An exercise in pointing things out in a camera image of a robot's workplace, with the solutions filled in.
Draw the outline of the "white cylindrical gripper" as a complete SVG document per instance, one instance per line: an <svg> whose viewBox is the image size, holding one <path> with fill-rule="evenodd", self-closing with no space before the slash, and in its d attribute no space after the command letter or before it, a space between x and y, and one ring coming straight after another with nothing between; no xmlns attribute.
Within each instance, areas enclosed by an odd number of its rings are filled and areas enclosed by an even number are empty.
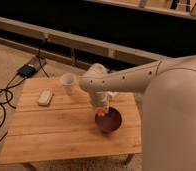
<svg viewBox="0 0 196 171"><path fill-rule="evenodd" d="M90 103L94 107L104 107L104 114L109 112L109 93L108 92L93 92L89 94Z"/></svg>

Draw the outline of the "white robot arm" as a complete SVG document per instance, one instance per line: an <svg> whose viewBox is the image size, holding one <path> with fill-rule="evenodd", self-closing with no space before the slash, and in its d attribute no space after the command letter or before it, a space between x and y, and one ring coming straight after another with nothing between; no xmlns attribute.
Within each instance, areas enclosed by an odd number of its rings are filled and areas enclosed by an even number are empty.
<svg viewBox="0 0 196 171"><path fill-rule="evenodd" d="M196 171L196 55L167 58L110 74L92 65L86 92L140 92L142 170Z"/></svg>

